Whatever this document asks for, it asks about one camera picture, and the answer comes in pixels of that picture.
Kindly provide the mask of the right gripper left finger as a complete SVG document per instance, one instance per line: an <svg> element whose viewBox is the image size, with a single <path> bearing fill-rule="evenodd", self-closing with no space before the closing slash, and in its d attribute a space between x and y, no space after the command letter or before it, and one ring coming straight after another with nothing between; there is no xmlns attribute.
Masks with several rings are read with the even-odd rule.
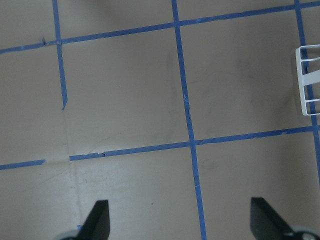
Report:
<svg viewBox="0 0 320 240"><path fill-rule="evenodd" d="M108 240L110 236L110 210L108 200L98 200L78 230L56 236L57 240Z"/></svg>

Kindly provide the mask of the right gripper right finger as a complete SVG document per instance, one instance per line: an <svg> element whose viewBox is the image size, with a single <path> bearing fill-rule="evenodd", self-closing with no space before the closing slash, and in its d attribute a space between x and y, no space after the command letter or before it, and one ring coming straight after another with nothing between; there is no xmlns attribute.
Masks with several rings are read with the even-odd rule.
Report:
<svg viewBox="0 0 320 240"><path fill-rule="evenodd" d="M250 200L250 230L256 240L318 240L306 228L291 227L263 197Z"/></svg>

